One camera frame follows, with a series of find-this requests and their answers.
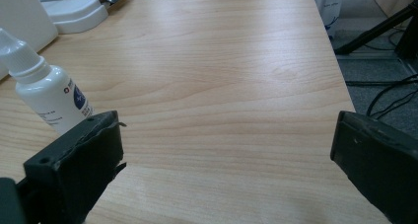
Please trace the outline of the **white dropper bottle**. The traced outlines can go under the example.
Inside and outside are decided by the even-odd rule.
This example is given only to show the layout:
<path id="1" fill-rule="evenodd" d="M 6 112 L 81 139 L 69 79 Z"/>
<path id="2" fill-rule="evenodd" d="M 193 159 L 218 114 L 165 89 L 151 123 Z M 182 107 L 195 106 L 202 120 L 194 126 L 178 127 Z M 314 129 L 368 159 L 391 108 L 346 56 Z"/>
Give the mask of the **white dropper bottle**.
<path id="1" fill-rule="evenodd" d="M 1 28 L 0 65 L 16 80 L 18 96 L 60 135 L 94 114 L 64 69 L 48 64 L 25 41 Z"/>

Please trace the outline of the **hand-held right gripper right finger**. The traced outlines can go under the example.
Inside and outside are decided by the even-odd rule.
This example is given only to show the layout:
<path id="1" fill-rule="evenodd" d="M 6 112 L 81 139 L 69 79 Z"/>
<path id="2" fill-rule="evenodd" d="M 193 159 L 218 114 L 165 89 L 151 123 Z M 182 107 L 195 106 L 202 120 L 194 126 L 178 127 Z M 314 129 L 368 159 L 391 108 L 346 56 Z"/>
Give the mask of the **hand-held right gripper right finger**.
<path id="1" fill-rule="evenodd" d="M 363 114 L 342 111 L 330 159 L 391 223 L 418 224 L 418 139 Z"/>

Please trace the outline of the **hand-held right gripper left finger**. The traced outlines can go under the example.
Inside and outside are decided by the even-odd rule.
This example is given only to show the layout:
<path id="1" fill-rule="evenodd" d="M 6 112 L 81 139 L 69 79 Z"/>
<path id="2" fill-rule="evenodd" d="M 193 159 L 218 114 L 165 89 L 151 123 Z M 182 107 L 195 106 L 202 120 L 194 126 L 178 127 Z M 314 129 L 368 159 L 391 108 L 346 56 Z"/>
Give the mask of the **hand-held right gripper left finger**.
<path id="1" fill-rule="evenodd" d="M 24 163 L 18 183 L 29 224 L 82 224 L 126 167 L 116 111 L 86 118 Z"/>

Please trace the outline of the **white plastic stand base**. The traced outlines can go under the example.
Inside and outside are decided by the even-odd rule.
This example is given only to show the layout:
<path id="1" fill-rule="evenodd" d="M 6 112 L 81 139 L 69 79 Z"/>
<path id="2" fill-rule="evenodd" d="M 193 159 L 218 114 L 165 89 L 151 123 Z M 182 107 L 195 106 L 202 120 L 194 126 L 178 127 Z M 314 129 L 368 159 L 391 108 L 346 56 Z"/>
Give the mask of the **white plastic stand base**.
<path id="1" fill-rule="evenodd" d="M 121 4 L 101 3 L 99 0 L 39 0 L 62 35 L 82 33 L 98 26 L 111 7 Z"/>

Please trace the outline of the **black stand leg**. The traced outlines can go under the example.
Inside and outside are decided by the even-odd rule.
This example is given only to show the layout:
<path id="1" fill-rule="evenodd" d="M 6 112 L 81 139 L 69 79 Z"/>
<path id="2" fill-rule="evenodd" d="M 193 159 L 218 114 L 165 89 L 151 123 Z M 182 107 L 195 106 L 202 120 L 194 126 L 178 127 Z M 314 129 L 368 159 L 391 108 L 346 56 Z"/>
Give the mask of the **black stand leg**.
<path id="1" fill-rule="evenodd" d="M 410 20 L 410 22 L 395 48 L 395 53 L 401 58 L 412 58 L 418 52 L 418 0 L 414 0 L 407 7 L 370 30 L 363 32 L 352 41 L 336 48 L 334 53 L 336 55 L 350 54 L 406 20 Z"/>

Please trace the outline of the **white printed bag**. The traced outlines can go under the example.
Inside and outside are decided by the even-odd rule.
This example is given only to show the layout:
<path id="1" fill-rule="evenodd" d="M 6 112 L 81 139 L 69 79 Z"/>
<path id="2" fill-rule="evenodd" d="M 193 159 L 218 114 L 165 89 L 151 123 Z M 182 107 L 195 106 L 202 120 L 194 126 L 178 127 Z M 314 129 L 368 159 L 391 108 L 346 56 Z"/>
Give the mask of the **white printed bag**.
<path id="1" fill-rule="evenodd" d="M 337 21 L 340 17 L 342 0 L 314 0 L 324 24 L 327 35 L 333 39 Z"/>

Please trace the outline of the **white box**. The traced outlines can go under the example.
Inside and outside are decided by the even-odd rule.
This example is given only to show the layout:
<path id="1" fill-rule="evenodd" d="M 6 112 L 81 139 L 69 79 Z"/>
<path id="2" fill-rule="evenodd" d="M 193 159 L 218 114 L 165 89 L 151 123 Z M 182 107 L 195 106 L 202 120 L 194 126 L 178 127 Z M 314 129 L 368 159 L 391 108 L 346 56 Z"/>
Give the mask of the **white box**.
<path id="1" fill-rule="evenodd" d="M 39 0 L 0 0 L 0 80 L 41 65 L 37 53 L 57 36 Z"/>

